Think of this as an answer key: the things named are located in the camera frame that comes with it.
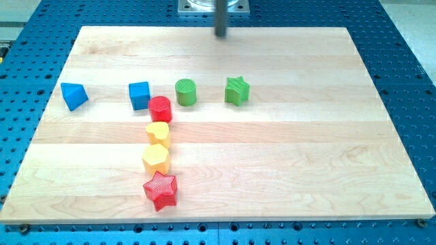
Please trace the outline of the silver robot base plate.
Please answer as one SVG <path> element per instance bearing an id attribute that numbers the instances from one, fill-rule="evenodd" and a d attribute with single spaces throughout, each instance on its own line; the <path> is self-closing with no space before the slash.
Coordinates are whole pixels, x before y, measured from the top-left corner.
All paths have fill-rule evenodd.
<path id="1" fill-rule="evenodd" d="M 215 0 L 178 0 L 179 16 L 213 15 Z M 228 0 L 228 12 L 231 14 L 249 14 L 248 0 Z"/>

